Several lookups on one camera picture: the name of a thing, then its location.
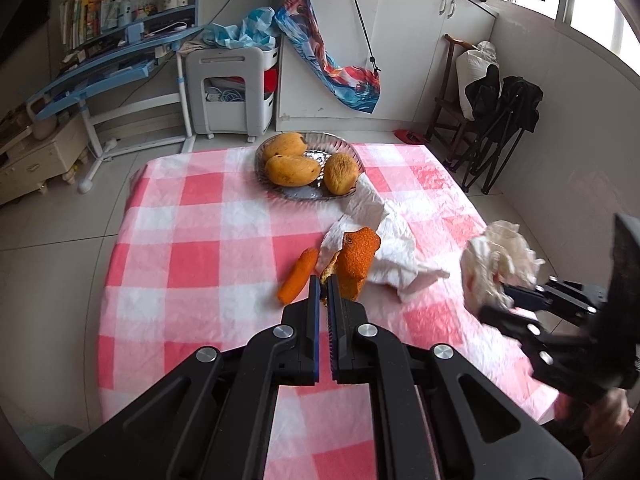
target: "red slipper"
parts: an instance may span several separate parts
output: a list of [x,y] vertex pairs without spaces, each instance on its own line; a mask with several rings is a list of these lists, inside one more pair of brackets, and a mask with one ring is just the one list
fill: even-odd
[[394,135],[405,144],[424,144],[424,137],[411,130],[396,130]]

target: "paper towel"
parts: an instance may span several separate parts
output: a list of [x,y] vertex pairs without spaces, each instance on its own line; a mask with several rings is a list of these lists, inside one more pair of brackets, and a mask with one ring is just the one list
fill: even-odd
[[345,214],[324,236],[316,269],[321,272],[334,253],[342,248],[345,232],[363,227],[373,229],[382,241],[367,281],[395,287],[402,302],[411,301],[415,294],[437,279],[449,277],[445,270],[432,269],[420,260],[414,234],[401,215],[398,204],[382,198],[364,173],[358,179]]
[[534,288],[544,260],[536,258],[519,225],[500,220],[489,224],[483,234],[466,243],[460,258],[465,308],[474,316],[484,304],[513,307],[502,290],[507,285]]

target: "desk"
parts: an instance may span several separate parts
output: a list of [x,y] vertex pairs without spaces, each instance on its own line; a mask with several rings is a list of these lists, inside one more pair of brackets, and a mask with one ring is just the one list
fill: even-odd
[[[485,228],[478,212],[424,146],[355,148],[378,192],[399,203],[427,263],[451,273],[406,304],[391,288],[366,283],[358,301],[369,320],[422,348],[450,343],[540,418],[556,391],[530,378],[517,342],[480,325],[463,306],[460,254]],[[342,215],[340,200],[301,204],[268,195],[256,182],[254,154],[182,153],[141,172],[102,300],[105,420],[200,346],[229,350],[278,324],[278,282]],[[324,308],[320,330],[319,384],[280,388],[265,480],[376,478],[368,386],[331,380]]]
[[[30,108],[34,102],[41,97],[47,95],[53,98],[37,115],[37,119],[45,119],[58,113],[66,108],[78,105],[82,121],[86,127],[89,137],[89,143],[95,155],[95,161],[90,170],[78,184],[78,191],[86,193],[92,188],[92,179],[100,168],[100,165],[111,160],[114,156],[124,155],[125,153],[137,152],[154,148],[156,146],[165,146],[168,144],[182,143],[182,152],[190,152],[193,150],[195,138],[191,129],[191,120],[189,115],[189,107],[186,97],[184,85],[184,67],[183,60],[178,50],[181,44],[187,39],[202,30],[202,24],[206,17],[203,16],[202,7],[204,0],[195,0],[195,4],[185,7],[177,7],[169,11],[150,16],[144,21],[169,19],[179,22],[183,17],[193,15],[191,20],[195,25],[186,30],[176,32],[160,33],[134,44],[124,44],[114,50],[105,52],[93,59],[82,62],[78,67],[69,70],[56,80],[45,86],[42,90],[35,93],[27,100],[27,106]],[[123,34],[126,27],[109,31],[107,34]],[[162,55],[156,54],[156,48],[163,47]],[[175,60],[178,69],[177,92],[165,94],[151,99],[146,99],[124,105],[107,112],[92,116],[86,104],[89,97],[106,92],[122,86],[124,84],[141,80],[149,77],[154,70],[160,70],[157,66],[157,58],[164,56],[168,50],[175,52]],[[173,103],[180,103],[182,107],[182,116],[184,118],[184,126],[186,134],[183,136],[168,137],[165,139],[153,140],[150,142],[142,142],[126,148],[117,149],[117,140],[111,139],[100,144],[95,131],[95,125],[122,117],[124,115],[147,110]]]

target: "hanging bag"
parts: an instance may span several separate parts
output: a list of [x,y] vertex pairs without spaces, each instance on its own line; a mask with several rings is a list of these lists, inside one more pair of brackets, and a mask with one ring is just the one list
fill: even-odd
[[287,0],[276,10],[273,19],[297,53],[341,103],[353,110],[370,114],[380,98],[380,69],[376,66],[376,59],[371,51],[360,6],[357,0],[353,1],[369,47],[372,71],[359,66],[341,67],[329,56],[318,29],[311,0]]

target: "pink checkered tablecloth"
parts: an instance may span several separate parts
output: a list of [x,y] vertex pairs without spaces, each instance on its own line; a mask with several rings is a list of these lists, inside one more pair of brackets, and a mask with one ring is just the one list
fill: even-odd
[[[368,283],[358,300],[369,320],[412,345],[450,343],[527,413],[542,416],[556,392],[529,377],[515,342],[463,307],[460,253],[484,230],[471,202],[423,146],[356,149],[376,189],[401,205],[427,263],[451,273],[409,304]],[[200,346],[225,351],[277,324],[278,283],[342,215],[341,200],[268,195],[255,181],[254,152],[166,156],[140,174],[102,301],[98,386],[105,420]],[[331,381],[325,309],[321,315],[320,383],[280,389],[266,479],[376,477],[368,387]]]

